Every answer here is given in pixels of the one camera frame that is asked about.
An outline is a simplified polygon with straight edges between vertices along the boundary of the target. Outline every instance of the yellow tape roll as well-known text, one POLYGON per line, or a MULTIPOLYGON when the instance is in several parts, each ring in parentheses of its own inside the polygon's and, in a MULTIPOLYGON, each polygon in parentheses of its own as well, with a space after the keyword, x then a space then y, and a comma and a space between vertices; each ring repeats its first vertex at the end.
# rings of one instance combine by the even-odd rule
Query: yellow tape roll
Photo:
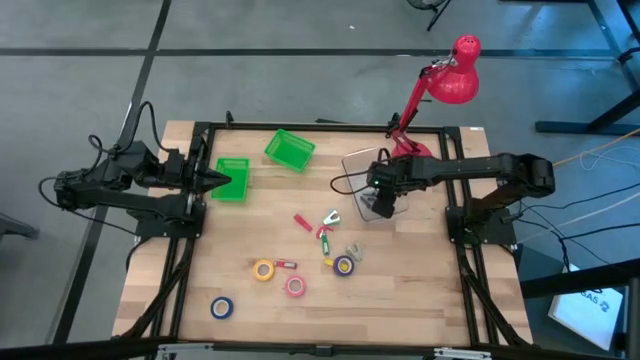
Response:
POLYGON ((275 270, 273 267, 273 263, 269 260, 260 260, 258 261, 254 266, 253 266, 253 275, 256 277, 256 279, 260 280, 260 281, 269 281, 271 280, 271 278, 273 277, 275 270), (260 268, 261 267, 267 267, 267 273, 264 275, 260 275, 260 268))

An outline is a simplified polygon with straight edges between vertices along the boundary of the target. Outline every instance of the red desk lamp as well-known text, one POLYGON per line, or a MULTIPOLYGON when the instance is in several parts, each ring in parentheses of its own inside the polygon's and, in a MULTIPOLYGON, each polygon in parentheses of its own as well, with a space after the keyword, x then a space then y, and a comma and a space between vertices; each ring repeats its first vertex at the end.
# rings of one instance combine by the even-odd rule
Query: red desk lamp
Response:
POLYGON ((473 67, 480 55, 480 40, 473 35, 463 35, 456 40, 451 57, 420 70, 418 82, 411 92, 402 115, 394 114, 387 137, 396 142, 392 156, 405 154, 432 156, 431 151, 407 137, 405 131, 418 113, 418 105, 424 92, 446 104, 463 104, 478 93, 478 73, 473 67))

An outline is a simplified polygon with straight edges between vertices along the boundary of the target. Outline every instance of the green plastic bin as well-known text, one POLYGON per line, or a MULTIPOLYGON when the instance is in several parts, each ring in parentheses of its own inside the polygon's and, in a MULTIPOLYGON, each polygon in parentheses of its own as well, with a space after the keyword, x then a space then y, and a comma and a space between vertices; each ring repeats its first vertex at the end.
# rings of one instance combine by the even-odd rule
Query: green plastic bin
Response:
POLYGON ((244 202, 249 185, 249 159, 219 158, 216 171, 231 178, 231 182, 211 191, 211 198, 218 201, 244 202))
POLYGON ((278 129, 276 135, 264 149, 267 156, 280 165, 302 172, 311 160, 316 145, 292 133, 278 129))

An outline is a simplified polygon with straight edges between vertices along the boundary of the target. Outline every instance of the wooden table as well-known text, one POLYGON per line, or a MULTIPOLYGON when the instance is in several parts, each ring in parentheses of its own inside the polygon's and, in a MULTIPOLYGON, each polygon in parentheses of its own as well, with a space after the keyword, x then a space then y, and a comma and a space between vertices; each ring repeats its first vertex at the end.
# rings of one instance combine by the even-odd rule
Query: wooden table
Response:
MULTIPOLYGON (((164 146, 186 151, 193 124, 168 122, 164 146)), ((489 155, 482 128, 466 127, 461 132, 466 157, 489 155)), ((264 155, 274 131, 216 131, 211 167, 215 169, 218 157, 249 158, 249 190, 243 204, 219 203, 206 196, 207 220, 195 247, 180 339, 468 346, 460 276, 445 224, 444 184, 411 193, 409 210, 391 220, 365 223, 353 197, 333 192, 329 180, 343 174, 344 155, 376 145, 391 148, 392 141, 381 133, 295 133, 317 145, 303 174, 264 155), (329 233, 332 257, 343 254, 355 241, 364 246, 364 260, 347 278, 337 277, 323 264, 320 241, 292 219, 296 213, 303 215, 315 232, 332 208, 342 216, 342 223, 329 233), (252 267, 258 259, 276 258, 296 261, 298 269, 278 268, 268 282, 253 277, 252 267), (291 298, 283 290, 286 277, 293 273, 307 281, 306 293, 299 298, 291 298), (234 313, 226 320, 211 316, 211 302, 218 296, 234 302, 234 313)), ((412 138, 440 156, 437 136, 412 138)), ((454 154, 452 144, 450 153, 454 154)), ((346 182, 337 185, 348 190, 346 182)), ((495 187, 492 179, 471 181, 476 197, 495 187)), ((457 190, 460 201, 462 194, 459 187, 457 190)), ((152 239, 133 256, 114 334, 127 330, 155 296, 167 246, 168 239, 152 239)), ((498 246, 484 246, 483 251, 492 298, 520 336, 530 341, 512 257, 498 246)), ((477 299, 475 305, 481 340, 486 340, 477 299)), ((168 333, 172 309, 170 299, 162 334, 168 333)))

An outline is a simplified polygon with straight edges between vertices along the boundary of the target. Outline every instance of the concrete floor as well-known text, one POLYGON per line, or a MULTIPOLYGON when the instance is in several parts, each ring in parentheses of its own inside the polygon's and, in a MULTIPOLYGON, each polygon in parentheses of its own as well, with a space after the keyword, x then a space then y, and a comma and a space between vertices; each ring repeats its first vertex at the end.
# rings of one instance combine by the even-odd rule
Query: concrete floor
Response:
MULTIPOLYGON (((145 48, 160 5, 160 0, 6 0, 0 5, 0 47, 145 48)), ((633 45, 615 2, 598 5, 619 46, 633 45)), ((426 33, 429 18, 403 1, 174 1, 160 48, 448 48, 463 33, 476 34, 487 49, 608 48, 584 4, 453 1, 426 33)), ((427 61, 156 58, 144 98, 154 103, 161 129, 168 119, 222 120, 226 110, 238 121, 327 118, 381 124, 402 110, 427 61)), ((105 144, 115 141, 141 64, 140 57, 0 57, 0 149, 5 155, 0 160, 0 211, 41 229, 37 241, 5 237, 0 243, 0 347, 46 341, 86 226, 42 201, 36 185, 45 176, 90 164, 95 153, 88 134, 99 135, 105 144)), ((638 68, 635 60, 631 65, 638 68)), ((424 104, 415 123, 483 126, 493 153, 532 152, 559 160, 611 138, 542 135, 534 132, 535 121, 589 121, 629 94, 619 65, 611 60, 481 58, 477 69, 481 88, 476 99, 455 107, 424 104)), ((639 118, 634 112, 624 121, 638 123, 639 118)), ((153 147, 148 120, 142 121, 138 138, 153 147)), ((620 145, 640 143, 634 139, 620 145)), ((628 148, 609 156, 640 162, 640 153, 628 148)), ((553 196, 527 203, 567 203, 635 183, 638 175, 637 167, 606 160, 591 171, 573 162, 557 169, 553 196)), ((562 223, 625 196, 544 214, 562 223)), ((566 232, 638 222, 636 208, 631 201, 566 232)), ((533 214, 526 219, 539 221, 533 214)), ((110 211, 108 220, 134 227, 123 212, 110 211)), ((523 239, 537 229, 517 225, 516 231, 523 239)), ((639 233, 637 228, 600 233, 581 243, 607 261, 622 261, 640 256, 634 241, 639 233)), ((103 230, 70 340, 110 336, 131 246, 129 235, 103 230)), ((552 236, 527 246, 554 258, 561 254, 552 236)), ((579 247, 568 246, 579 267, 600 265, 579 247)))

